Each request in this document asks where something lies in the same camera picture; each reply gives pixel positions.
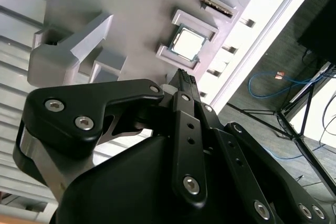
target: black stand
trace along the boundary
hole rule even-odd
[[[321,165],[321,163],[318,161],[318,159],[315,157],[314,153],[311,151],[311,149],[305,144],[304,142],[304,133],[305,128],[307,124],[307,118],[308,113],[310,110],[311,100],[313,97],[314,92],[314,84],[311,85],[310,88],[308,88],[294,103],[291,103],[287,105],[284,108],[280,108],[278,111],[272,111],[272,110],[242,110],[230,103],[227,105],[234,110],[239,111],[240,113],[248,116],[249,118],[252,118],[256,120],[259,123],[262,123],[263,125],[269,127],[270,129],[288,137],[290,140],[294,141],[300,152],[303,154],[303,156],[306,158],[308,163],[311,165],[311,167],[314,169],[316,174],[319,176],[321,181],[324,183],[330,194],[333,196],[334,199],[336,199],[336,183],[333,180],[333,178],[329,175],[329,173],[324,169],[324,167]],[[290,125],[290,123],[286,119],[286,114],[306,95],[308,94],[308,101],[306,106],[305,115],[303,117],[302,127],[300,133],[297,133],[295,129]],[[254,116],[255,114],[261,114],[261,115],[273,115],[276,116],[278,119],[280,119],[283,122],[283,130],[279,129],[277,127],[274,127],[273,125],[265,122],[264,120],[257,118]]]

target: blue cable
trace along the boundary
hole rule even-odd
[[[285,93],[287,90],[293,88],[293,87],[296,87],[298,85],[302,85],[302,84],[309,84],[309,83],[315,83],[315,82],[318,82],[320,81],[322,78],[324,78],[324,75],[321,75],[319,76],[316,80],[313,80],[311,81],[311,79],[307,79],[307,80],[304,80],[304,81],[297,81],[297,80],[294,80],[290,77],[287,77],[287,76],[283,76],[282,78],[287,80],[287,81],[290,81],[290,82],[293,82],[295,83],[294,85],[292,85],[291,87],[288,87],[288,88],[285,88],[283,90],[280,90],[274,94],[269,94],[269,95],[256,95],[252,92],[251,90],[251,82],[254,78],[256,78],[257,76],[266,76],[266,75],[272,75],[272,76],[275,76],[277,74],[277,72],[261,72],[261,73],[256,73],[254,74],[249,80],[248,80],[248,92],[250,93],[250,95],[254,98],[258,98],[258,99],[266,99],[266,98],[271,98],[271,97],[275,97],[277,95],[280,95],[282,93]]]
[[[325,144],[322,144],[321,146],[316,147],[315,149],[313,149],[312,152],[317,151],[317,150],[319,150],[320,148],[323,148],[324,146],[325,146]],[[301,155],[298,155],[298,156],[295,156],[295,157],[278,157],[278,156],[276,156],[275,154],[273,154],[269,149],[267,149],[267,148],[265,148],[265,147],[263,147],[263,148],[264,148],[264,149],[266,150],[266,152],[268,152],[273,158],[278,159],[278,160],[293,160],[293,159],[297,159],[297,158],[303,157],[302,154],[301,154]]]

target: floor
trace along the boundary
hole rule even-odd
[[[261,61],[250,73],[249,77],[254,73],[264,71],[284,71],[286,75],[297,80],[304,80],[312,77],[315,74],[314,67],[316,56],[311,55],[306,58],[307,63],[311,63],[309,67],[306,67],[301,62],[301,57],[305,48],[297,44],[296,41],[327,1],[328,0],[306,0],[267,50]],[[296,89],[292,89],[288,96],[287,93],[284,93],[269,99],[256,99],[248,92],[248,79],[249,78],[244,81],[234,96],[230,99],[230,103],[242,109],[278,109],[284,103],[286,98],[286,100],[291,99],[301,88],[297,87]],[[259,79],[255,79],[252,88],[255,93],[267,95],[286,88],[289,85],[290,83],[284,80],[276,80],[273,77],[260,77]],[[259,117],[274,126],[279,126],[274,116],[261,115]],[[222,112],[219,114],[219,118],[223,124],[231,121],[241,124],[262,146],[268,148],[278,157],[294,157],[301,154],[293,142],[284,140],[281,136],[278,137],[271,129],[240,114],[228,106],[223,108]],[[318,146],[318,143],[314,140],[306,139],[306,143],[310,148]],[[334,168],[336,155],[324,149],[315,151],[315,155],[330,175],[333,178],[336,178],[336,169]],[[334,215],[331,207],[331,204],[334,202],[333,198],[324,185],[320,183],[320,179],[305,158],[300,157],[290,161],[277,161],[294,178],[303,175],[304,177],[299,180],[299,184],[305,187],[305,189],[316,199],[325,201],[326,203],[320,203],[329,212],[330,216]]]

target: metal bolt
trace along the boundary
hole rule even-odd
[[[198,182],[193,177],[186,176],[183,179],[183,185],[190,194],[196,195],[200,192]]]
[[[209,105],[204,105],[204,108],[209,112],[213,111],[212,108]]]
[[[186,100],[186,101],[190,101],[190,98],[187,97],[185,94],[182,95],[182,98],[183,98],[184,100]]]
[[[159,92],[159,89],[155,86],[150,86],[151,90],[154,91],[155,93]]]
[[[236,124],[233,125],[233,128],[234,128],[237,132],[242,133],[242,130],[241,130]]]
[[[311,212],[307,207],[305,207],[303,204],[299,204],[299,207],[304,216],[306,216],[308,219],[312,218]]]
[[[75,119],[75,125],[81,130],[89,131],[93,128],[94,123],[93,120],[87,116],[79,116]]]
[[[324,220],[326,218],[324,216],[324,213],[317,206],[313,205],[313,210],[322,220]]]
[[[267,207],[265,207],[265,205],[261,203],[259,200],[254,201],[254,209],[264,220],[269,220],[270,218],[269,211]]]
[[[58,100],[48,100],[45,102],[44,106],[49,111],[60,112],[64,109],[64,104]]]

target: black monitor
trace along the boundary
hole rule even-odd
[[[329,0],[298,43],[336,65],[336,0]]]

